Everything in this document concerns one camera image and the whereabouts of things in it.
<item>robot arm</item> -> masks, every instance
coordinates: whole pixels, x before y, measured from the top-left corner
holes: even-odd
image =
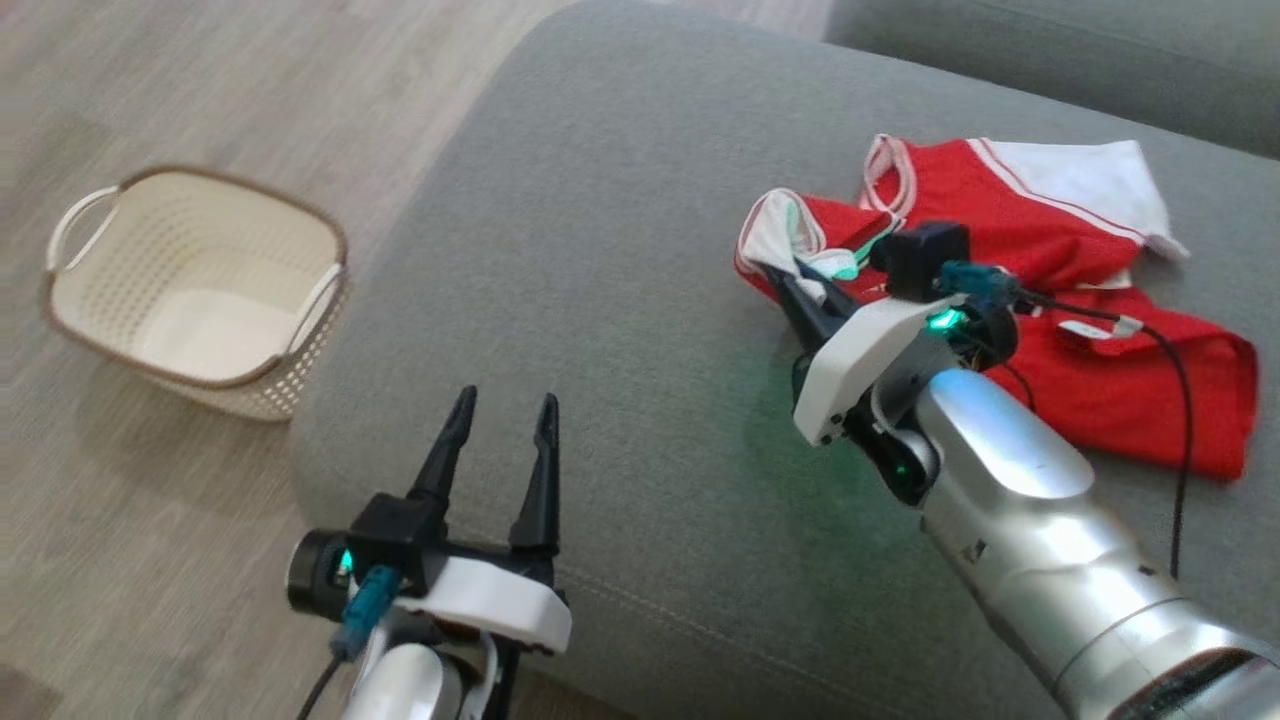
[[[861,307],[831,283],[818,305],[769,275],[805,345],[796,428],[813,445],[849,437],[920,509],[988,624],[1068,716],[1280,717],[1275,648],[1189,600],[1097,500],[1084,456],[963,368],[1007,359],[1016,336],[1007,284],[963,265],[959,232],[887,238],[891,297]]]
[[[406,497],[378,493],[351,528],[311,530],[293,552],[289,605],[339,623],[335,662],[361,660],[344,720],[503,720],[521,653],[568,648],[572,618],[552,565],[558,402],[543,404],[504,548],[452,542],[444,521],[475,402],[465,388]]]

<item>black cable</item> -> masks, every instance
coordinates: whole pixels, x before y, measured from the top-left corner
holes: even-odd
[[[333,679],[333,674],[338,671],[338,666],[342,665],[342,657],[338,655],[333,656],[329,665],[325,666],[324,673],[320,673],[320,678],[316,679],[316,684],[311,688],[311,694],[307,696],[306,702],[302,703],[302,710],[298,711],[298,720],[307,720],[311,711],[316,706],[316,701],[320,700],[320,693],[324,692],[325,685]]]
[[[965,342],[977,346],[978,350],[982,350],[992,359],[1000,357],[1000,354],[996,352],[996,348],[988,345],[986,341],[978,340],[972,334],[964,332],[957,332],[956,334],[960,336],[960,338],[964,340]],[[996,363],[996,365],[1009,370],[1009,373],[1014,375],[1014,379],[1018,380],[1018,384],[1023,386],[1023,392],[1027,393],[1027,409],[1030,410],[1032,414],[1036,414],[1036,393],[1032,392],[1032,383],[1027,382],[1027,377],[1023,375],[1020,372],[1018,372],[1018,368],[1010,365],[1007,359],[1000,360],[998,363]]]
[[[1121,322],[1120,315],[1115,313],[1107,313],[1105,310],[1094,310],[1092,307],[1080,307],[1079,305],[1070,305],[1066,302],[1059,302],[1047,295],[1039,295],[1030,291],[1023,291],[1023,296],[1043,307],[1053,307],[1057,310],[1065,310],[1068,313],[1074,313],[1076,315],[1084,315],[1087,318],[1097,318],[1101,320],[1108,320],[1112,323]],[[1169,341],[1167,337],[1161,334],[1158,331],[1143,324],[1140,332],[1151,337],[1160,345],[1160,348],[1169,355],[1169,360],[1174,364],[1174,370],[1178,373],[1178,382],[1183,387],[1183,460],[1178,466],[1178,488],[1174,495],[1174,518],[1172,518],[1172,532],[1169,542],[1169,575],[1178,579],[1178,561],[1181,555],[1183,548],[1183,511],[1187,506],[1187,486],[1190,480],[1192,474],[1192,454],[1196,448],[1196,406],[1192,402],[1192,382],[1187,374],[1187,365],[1183,364],[1181,356],[1178,354],[1178,348],[1174,343]]]

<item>brown basket rim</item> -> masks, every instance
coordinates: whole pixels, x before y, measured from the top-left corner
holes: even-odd
[[[197,177],[206,177],[206,178],[210,178],[210,179],[216,179],[216,181],[220,181],[220,182],[227,182],[229,184],[236,184],[236,186],[239,186],[239,187],[243,187],[246,190],[255,191],[255,192],[261,192],[262,195],[266,195],[269,197],[273,197],[275,200],[279,200],[282,202],[292,205],[292,206],[297,208],[298,210],[302,210],[303,213],[310,213],[310,214],[315,215],[321,223],[324,223],[325,225],[329,227],[329,229],[334,234],[334,238],[337,240],[337,255],[334,258],[334,261],[335,261],[337,265],[339,265],[339,270],[338,270],[338,277],[334,279],[333,295],[332,295],[332,299],[330,299],[328,306],[324,309],[324,313],[320,315],[320,318],[316,320],[315,325],[311,328],[311,332],[307,333],[306,341],[302,342],[301,345],[298,345],[298,352],[305,352],[306,347],[308,345],[311,345],[311,342],[315,340],[316,333],[319,333],[320,329],[324,327],[324,324],[328,320],[332,319],[332,315],[333,315],[334,310],[338,306],[338,297],[347,288],[347,249],[348,249],[348,243],[347,243],[347,236],[346,236],[346,233],[342,232],[342,228],[338,225],[338,223],[334,222],[333,218],[328,213],[324,213],[323,210],[319,210],[319,209],[314,208],[312,205],[310,205],[310,204],[307,204],[305,201],[301,201],[301,200],[297,200],[297,199],[291,197],[288,195],[284,195],[284,193],[282,193],[278,190],[274,190],[274,188],[270,188],[270,187],[265,187],[265,186],[261,186],[261,184],[259,184],[256,182],[252,182],[252,181],[248,181],[248,179],[244,179],[244,178],[239,178],[239,177],[236,177],[236,176],[229,176],[229,174],[219,173],[219,172],[215,172],[215,170],[209,170],[209,169],[205,169],[205,168],[195,168],[195,167],[189,167],[189,165],[168,164],[168,165],[157,165],[157,167],[154,167],[154,168],[148,168],[148,169],[141,170],[137,174],[133,174],[133,176],[125,178],[119,184],[119,188],[123,192],[123,191],[128,190],[129,187],[132,187],[132,186],[134,186],[134,184],[137,184],[137,183],[140,183],[140,182],[142,182],[142,181],[145,181],[147,178],[152,178],[152,177],[166,174],[166,173],[180,173],[180,174],[191,174],[191,176],[197,176]],[[58,316],[58,313],[54,311],[54,283],[58,279],[59,270],[60,269],[46,270],[45,272],[45,283],[44,283],[45,288],[44,288],[44,293],[42,295],[44,295],[45,314],[49,316],[49,320],[54,324],[54,327],[56,327],[59,331],[61,331],[64,334],[67,334],[72,340],[76,340],[77,342],[84,345],[84,346],[87,346],[87,347],[90,347],[92,350],[96,350],[97,352],[101,352],[102,355],[106,355],[111,360],[115,360],[115,361],[122,363],[122,364],[124,364],[124,365],[127,365],[129,368],[133,368],[134,370],[138,370],[138,372],[142,372],[142,373],[147,373],[147,374],[151,374],[151,375],[156,375],[156,377],[164,378],[164,379],[174,382],[174,383],[180,383],[180,384],[186,384],[186,386],[191,386],[191,387],[196,387],[196,388],[202,388],[202,389],[233,389],[233,388],[238,388],[238,387],[243,387],[243,386],[251,384],[253,382],[257,382],[257,380],[265,378],[273,370],[275,370],[276,368],[279,368],[284,363],[284,360],[287,357],[285,355],[282,355],[282,354],[271,355],[270,357],[268,357],[257,368],[253,368],[252,370],[250,370],[250,372],[247,372],[244,374],[237,375],[234,378],[228,378],[225,380],[209,380],[209,379],[197,378],[197,377],[193,377],[193,375],[186,375],[183,373],[175,373],[173,370],[168,370],[168,369],[161,368],[159,365],[152,365],[150,363],[145,363],[142,360],[138,360],[137,357],[125,355],[123,352],[116,351],[113,347],[108,347],[106,345],[102,345],[101,342],[93,340],[92,337],[90,337],[90,336],[79,332],[78,329],[72,328],[70,325],[68,325],[67,323],[64,323],[61,320],[61,318]]]

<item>white stripe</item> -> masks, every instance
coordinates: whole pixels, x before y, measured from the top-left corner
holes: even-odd
[[[978,159],[982,160],[982,164],[987,165],[988,170],[991,170],[996,177],[998,177],[1001,179],[1001,182],[1004,182],[1006,186],[1009,186],[1009,190],[1012,190],[1019,196],[1025,197],[1028,200],[1034,200],[1036,202],[1041,202],[1043,205],[1048,205],[1050,208],[1055,208],[1057,210],[1061,210],[1061,211],[1071,215],[1073,218],[1079,218],[1079,219],[1084,220],[1085,223],[1089,223],[1091,225],[1098,228],[1100,231],[1103,231],[1103,232],[1107,232],[1107,233],[1111,233],[1111,234],[1115,234],[1115,236],[1119,236],[1119,237],[1129,238],[1133,242],[1138,243],[1139,247],[1146,247],[1147,238],[1143,237],[1143,234],[1139,233],[1139,232],[1132,231],[1129,228],[1123,228],[1123,227],[1116,225],[1114,223],[1106,222],[1105,219],[1094,215],[1093,213],[1085,213],[1084,210],[1076,208],[1075,205],[1070,205],[1070,204],[1066,204],[1066,202],[1059,202],[1059,201],[1053,200],[1052,197],[1044,197],[1043,195],[1034,195],[1032,192],[1028,192],[1027,190],[1023,188],[1023,182],[1020,179],[1018,179],[1018,176],[1014,176],[1012,173],[1010,173],[1009,170],[1006,170],[1005,167],[1001,165],[1000,161],[996,160],[996,158],[987,150],[987,145],[984,142],[982,142],[980,138],[969,138],[965,142],[969,143],[969,147],[973,149],[973,151],[978,156]]]

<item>sofa cushion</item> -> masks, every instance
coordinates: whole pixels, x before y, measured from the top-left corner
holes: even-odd
[[[374,491],[407,489],[476,383],[451,527],[500,541],[553,391],[575,629],[567,655],[531,666],[649,717],[1053,716],[916,512],[852,446],[799,438],[796,342],[733,272],[756,197],[851,197],[877,132],[1138,138],[1196,254],[1183,270],[1151,260],[1139,282],[1275,366],[1277,324],[1257,304],[1275,300],[1258,260],[1280,164],[698,13],[586,3],[511,55],[356,278],[291,430],[308,519],[344,527]],[[1271,389],[1260,438],[1275,410]],[[1280,446],[1253,450],[1238,487],[1192,488],[1184,571],[1275,641]],[[1097,460],[1166,552],[1172,474]]]
[[[1280,156],[1275,0],[840,0],[828,38]]]

